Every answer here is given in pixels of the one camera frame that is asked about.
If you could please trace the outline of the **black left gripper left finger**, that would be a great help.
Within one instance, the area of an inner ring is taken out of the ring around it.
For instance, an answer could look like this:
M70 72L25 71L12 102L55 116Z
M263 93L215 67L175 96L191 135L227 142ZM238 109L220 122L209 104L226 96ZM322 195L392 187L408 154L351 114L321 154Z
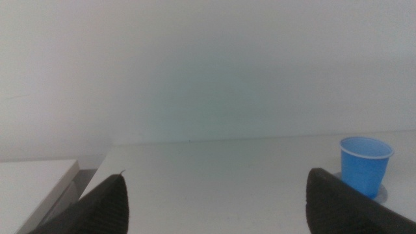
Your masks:
M29 234L127 234L129 202L122 174L113 174L74 205Z

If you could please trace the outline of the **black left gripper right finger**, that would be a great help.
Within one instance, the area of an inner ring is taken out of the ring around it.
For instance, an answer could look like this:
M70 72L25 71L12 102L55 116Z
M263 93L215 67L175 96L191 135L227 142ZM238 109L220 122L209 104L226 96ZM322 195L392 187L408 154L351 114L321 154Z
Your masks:
M322 168L309 171L307 225L312 234L415 234L415 222L380 205Z

